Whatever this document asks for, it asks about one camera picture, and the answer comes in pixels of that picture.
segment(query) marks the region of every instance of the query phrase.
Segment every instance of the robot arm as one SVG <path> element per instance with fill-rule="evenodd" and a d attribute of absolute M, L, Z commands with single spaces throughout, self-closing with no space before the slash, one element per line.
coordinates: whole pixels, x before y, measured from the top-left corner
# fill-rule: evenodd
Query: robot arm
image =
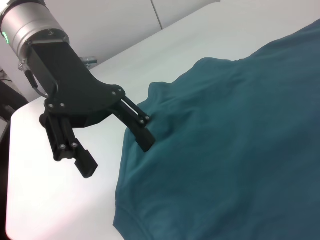
<path fill-rule="evenodd" d="M 55 161 L 74 158 L 82 176 L 91 177 L 98 165 L 73 129 L 98 124 L 111 114 L 131 130 L 144 152 L 155 143 L 146 128 L 150 117 L 123 88 L 102 83 L 90 73 L 43 0 L 11 0 L 0 16 L 0 31 L 30 83 L 37 84 L 35 76 L 48 95 L 40 123 Z"/>

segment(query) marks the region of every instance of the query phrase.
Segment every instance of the green indicator light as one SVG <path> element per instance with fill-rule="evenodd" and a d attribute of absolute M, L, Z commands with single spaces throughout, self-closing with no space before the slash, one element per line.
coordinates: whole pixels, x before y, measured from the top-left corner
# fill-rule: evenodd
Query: green indicator light
<path fill-rule="evenodd" d="M 7 34 L 5 32 L 3 32 L 2 35 L 4 36 L 6 43 L 9 44 L 9 39 L 8 39 Z"/>

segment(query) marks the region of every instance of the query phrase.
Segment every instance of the black bracket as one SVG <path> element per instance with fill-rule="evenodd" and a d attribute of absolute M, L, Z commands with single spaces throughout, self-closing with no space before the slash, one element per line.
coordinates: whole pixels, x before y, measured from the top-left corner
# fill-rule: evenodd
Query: black bracket
<path fill-rule="evenodd" d="M 98 164 L 73 129 L 98 124 L 111 114 L 131 130 L 144 152 L 155 143 L 146 128 L 150 116 L 126 97 L 123 88 L 93 77 L 68 43 L 31 44 L 27 64 L 48 94 L 40 123 L 54 160 L 74 158 L 82 176 L 91 177 Z"/>

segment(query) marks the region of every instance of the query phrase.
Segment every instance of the t-shirt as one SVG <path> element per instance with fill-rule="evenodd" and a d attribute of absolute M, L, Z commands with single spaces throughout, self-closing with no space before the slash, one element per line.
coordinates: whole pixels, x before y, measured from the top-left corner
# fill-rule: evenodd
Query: t-shirt
<path fill-rule="evenodd" d="M 320 20 L 238 61 L 152 83 L 156 143 L 124 136 L 125 240 L 320 239 Z"/>

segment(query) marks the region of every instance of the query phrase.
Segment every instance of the white tabletop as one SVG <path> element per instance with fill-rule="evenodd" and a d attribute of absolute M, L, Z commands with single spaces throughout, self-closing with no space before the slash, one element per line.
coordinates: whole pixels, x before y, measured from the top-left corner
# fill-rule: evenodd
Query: white tabletop
<path fill-rule="evenodd" d="M 246 58 L 265 44 L 311 24 L 320 18 L 320 6 L 314 4 L 304 6 L 309 14 L 301 16 L 299 7 L 291 9 L 289 5 L 272 14 L 229 2 L 214 3 L 97 66 L 92 73 L 104 83 L 120 85 L 133 102 L 140 103 L 148 97 L 150 83 L 173 82 L 201 58 Z M 281 14 L 284 10 L 288 11 L 286 17 Z M 54 161 L 46 131 L 39 123 L 44 110 L 44 98 L 39 98 L 12 117 L 8 236 L 12 240 L 122 240 L 113 219 L 125 125 L 111 116 L 74 131 L 99 165 L 91 178 L 84 179 L 74 160 Z"/>

